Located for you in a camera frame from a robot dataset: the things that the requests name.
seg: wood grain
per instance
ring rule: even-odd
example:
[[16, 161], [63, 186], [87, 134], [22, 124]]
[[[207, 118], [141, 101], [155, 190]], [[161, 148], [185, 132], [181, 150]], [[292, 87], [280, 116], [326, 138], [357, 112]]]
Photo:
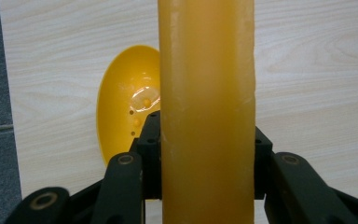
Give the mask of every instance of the wood grain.
[[[358, 197], [358, 1], [255, 1], [257, 126]], [[23, 197], [103, 177], [99, 84], [125, 48], [158, 47], [157, 2], [0, 1]], [[256, 202], [255, 223], [267, 223]], [[148, 202], [160, 223], [160, 202]]]

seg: yellow bowl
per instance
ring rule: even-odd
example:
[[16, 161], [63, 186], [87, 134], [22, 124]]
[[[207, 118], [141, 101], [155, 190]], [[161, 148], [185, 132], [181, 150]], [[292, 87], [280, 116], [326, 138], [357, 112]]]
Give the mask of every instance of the yellow bowl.
[[148, 46], [121, 52], [107, 68], [97, 103], [97, 134], [105, 164], [130, 149], [145, 118], [159, 110], [159, 53]]

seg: wax candle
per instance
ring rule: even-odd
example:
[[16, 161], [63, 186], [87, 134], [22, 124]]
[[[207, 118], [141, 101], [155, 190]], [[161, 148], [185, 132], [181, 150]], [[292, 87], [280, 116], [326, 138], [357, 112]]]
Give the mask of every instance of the wax candle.
[[254, 1], [158, 0], [163, 223], [253, 223]]

